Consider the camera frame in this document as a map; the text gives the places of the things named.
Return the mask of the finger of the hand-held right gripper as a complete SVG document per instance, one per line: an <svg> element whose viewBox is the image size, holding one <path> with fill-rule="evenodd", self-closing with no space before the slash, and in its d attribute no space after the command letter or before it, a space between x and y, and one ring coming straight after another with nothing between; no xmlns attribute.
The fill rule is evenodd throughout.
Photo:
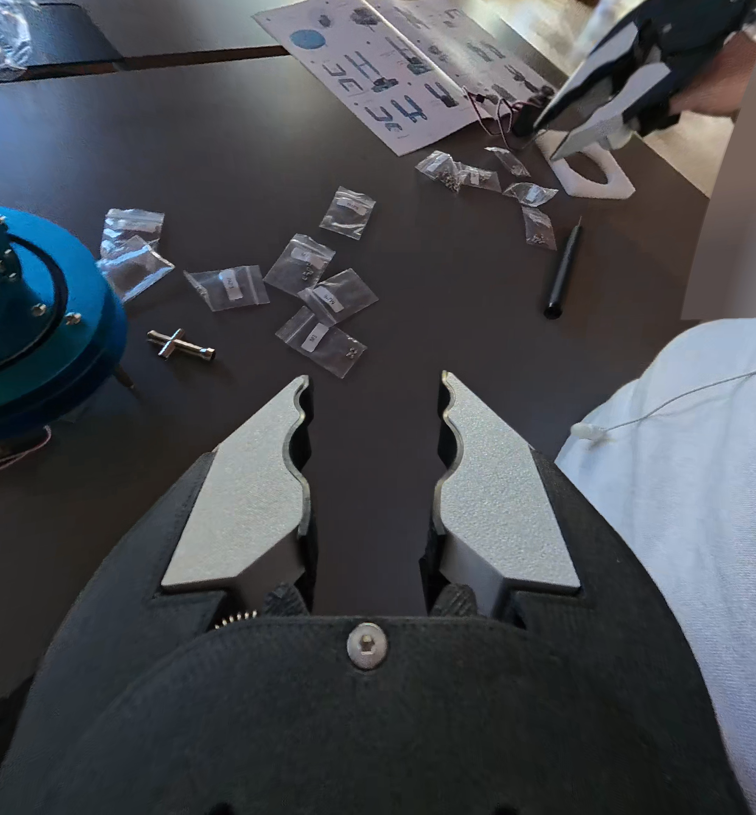
<svg viewBox="0 0 756 815"><path fill-rule="evenodd" d="M633 129L625 122L627 110L647 96L668 75L669 68L664 63L641 66L616 96L567 133L551 154L552 160L564 160L592 144L598 144L608 152L623 147L633 133Z"/></svg>
<svg viewBox="0 0 756 815"><path fill-rule="evenodd" d="M633 65L637 25L614 28L583 60L535 120L534 130L571 130L613 97L616 75Z"/></svg>

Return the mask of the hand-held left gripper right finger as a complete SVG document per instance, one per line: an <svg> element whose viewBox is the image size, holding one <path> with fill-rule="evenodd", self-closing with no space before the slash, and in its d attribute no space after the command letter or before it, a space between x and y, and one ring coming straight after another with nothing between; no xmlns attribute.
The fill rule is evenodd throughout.
<svg viewBox="0 0 756 815"><path fill-rule="evenodd" d="M437 454L428 541L420 559L434 613L447 586L466 586L477 612L501 618L512 594L577 596L573 559L526 440L454 372L438 385Z"/></svg>

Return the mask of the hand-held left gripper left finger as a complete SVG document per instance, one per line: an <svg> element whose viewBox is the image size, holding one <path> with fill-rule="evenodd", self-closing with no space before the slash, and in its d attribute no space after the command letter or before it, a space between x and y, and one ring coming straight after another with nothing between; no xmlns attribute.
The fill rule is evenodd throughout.
<svg viewBox="0 0 756 815"><path fill-rule="evenodd" d="M295 377L213 450L160 587L222 590L263 612L288 585L312 611L318 542L311 488L313 386Z"/></svg>

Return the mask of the black servo motor with wires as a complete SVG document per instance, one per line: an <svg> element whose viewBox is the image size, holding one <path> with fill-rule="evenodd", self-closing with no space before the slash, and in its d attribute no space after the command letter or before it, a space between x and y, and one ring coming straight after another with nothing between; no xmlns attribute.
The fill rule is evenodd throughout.
<svg viewBox="0 0 756 815"><path fill-rule="evenodd" d="M511 100L505 94L477 93L461 87L465 99L471 104L482 130L499 138L505 148L518 150L527 146L537 133L536 123L556 90L545 85L526 100Z"/></svg>

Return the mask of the black screwdriver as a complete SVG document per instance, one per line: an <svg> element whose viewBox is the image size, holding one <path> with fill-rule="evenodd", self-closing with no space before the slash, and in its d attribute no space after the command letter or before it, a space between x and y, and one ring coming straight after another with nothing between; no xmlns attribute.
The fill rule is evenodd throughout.
<svg viewBox="0 0 756 815"><path fill-rule="evenodd" d="M564 313L569 281L574 268L577 247L583 231L582 225L583 218L580 217L569 232L562 250L560 261L546 299L546 305L543 309L543 316L547 320L558 320Z"/></svg>

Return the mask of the dark desk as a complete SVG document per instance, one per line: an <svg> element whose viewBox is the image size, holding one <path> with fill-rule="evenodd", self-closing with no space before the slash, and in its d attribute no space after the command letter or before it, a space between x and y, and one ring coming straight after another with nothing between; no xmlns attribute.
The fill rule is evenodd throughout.
<svg viewBox="0 0 756 815"><path fill-rule="evenodd" d="M291 56L0 85L0 205L98 250L111 207L165 213L176 268L129 304L123 366L41 451L0 473L0 698L35 669L128 529L203 453L294 377L311 377L318 525L314 612L418 615L441 372L553 457L571 424L637 377L680 320L708 200L636 141L626 202L560 193L560 242L583 236L557 321L556 253L526 244L514 200L459 195L396 157ZM342 380L275 333L301 307L214 314L182 270L258 264L297 232L336 250L379 301L344 328L367 351ZM149 330L216 351L157 357Z"/></svg>

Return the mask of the person's right hand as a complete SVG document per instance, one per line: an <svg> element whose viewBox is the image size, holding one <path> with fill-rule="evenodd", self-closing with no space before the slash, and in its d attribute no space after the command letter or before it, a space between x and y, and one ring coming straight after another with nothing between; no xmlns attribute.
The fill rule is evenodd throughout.
<svg viewBox="0 0 756 815"><path fill-rule="evenodd" d="M736 34L686 88L669 101L669 114L692 112L736 119L756 65L756 40Z"/></svg>

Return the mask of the white foam cutout piece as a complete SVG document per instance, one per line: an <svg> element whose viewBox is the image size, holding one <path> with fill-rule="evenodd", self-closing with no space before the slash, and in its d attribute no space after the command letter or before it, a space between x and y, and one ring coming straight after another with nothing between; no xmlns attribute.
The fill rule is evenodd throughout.
<svg viewBox="0 0 756 815"><path fill-rule="evenodd" d="M581 153L604 173L605 183L593 181L579 174L565 158L553 159L553 153L559 148L565 136L566 132L547 130L535 140L565 193L571 197L598 200L627 200L635 194L635 187L613 155L597 143L583 148Z"/></svg>

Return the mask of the small clear screw bag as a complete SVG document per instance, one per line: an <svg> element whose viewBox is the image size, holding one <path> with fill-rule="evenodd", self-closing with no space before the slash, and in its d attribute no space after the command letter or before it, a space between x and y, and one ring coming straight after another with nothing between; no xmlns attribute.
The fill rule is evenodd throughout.
<svg viewBox="0 0 756 815"><path fill-rule="evenodd" d="M502 195L515 199L524 207L540 208L553 199L557 193L558 190L555 188L545 188L530 182L518 182L503 189Z"/></svg>
<svg viewBox="0 0 756 815"><path fill-rule="evenodd" d="M526 244L556 251L556 237L549 216L534 206L521 205L521 210L525 225Z"/></svg>
<svg viewBox="0 0 756 815"><path fill-rule="evenodd" d="M515 178L530 178L531 174L525 165L507 148L485 147L485 151L494 156L499 164Z"/></svg>
<svg viewBox="0 0 756 815"><path fill-rule="evenodd" d="M415 166L415 170L424 177L441 183L455 194L459 193L462 171L451 154L434 150Z"/></svg>
<svg viewBox="0 0 756 815"><path fill-rule="evenodd" d="M455 163L455 168L460 188L474 188L502 194L496 171L466 165L460 161Z"/></svg>

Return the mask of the silver cross wrench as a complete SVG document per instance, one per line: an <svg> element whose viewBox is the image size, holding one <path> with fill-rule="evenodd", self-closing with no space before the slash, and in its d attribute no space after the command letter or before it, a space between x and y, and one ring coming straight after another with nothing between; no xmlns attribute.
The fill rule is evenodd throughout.
<svg viewBox="0 0 756 815"><path fill-rule="evenodd" d="M149 330L146 338L150 344L157 348L157 357L162 360L168 360L177 354L186 355L206 363L210 363L216 358L216 351L213 348L189 342L185 338L182 329L177 329L171 334Z"/></svg>

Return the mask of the open instruction manual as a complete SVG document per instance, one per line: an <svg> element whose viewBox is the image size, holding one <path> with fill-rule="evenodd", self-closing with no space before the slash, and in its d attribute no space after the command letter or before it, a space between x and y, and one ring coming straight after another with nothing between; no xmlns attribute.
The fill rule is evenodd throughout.
<svg viewBox="0 0 756 815"><path fill-rule="evenodd" d="M299 2L252 18L400 157L555 91L467 2Z"/></svg>

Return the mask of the cluster of clear hardware bags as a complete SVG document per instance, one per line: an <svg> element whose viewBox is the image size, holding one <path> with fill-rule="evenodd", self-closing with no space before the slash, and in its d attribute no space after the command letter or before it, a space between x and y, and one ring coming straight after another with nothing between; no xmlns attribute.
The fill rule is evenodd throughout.
<svg viewBox="0 0 756 815"><path fill-rule="evenodd" d="M97 266L123 303L174 269L157 252L162 220L162 214L144 210L108 212ZM257 266L183 275L215 313L267 305L267 287L298 298L302 308L277 331L277 337L342 379L366 347L343 331L341 323L375 304L378 298L352 268L324 278L334 256L333 249L297 233L265 275Z"/></svg>

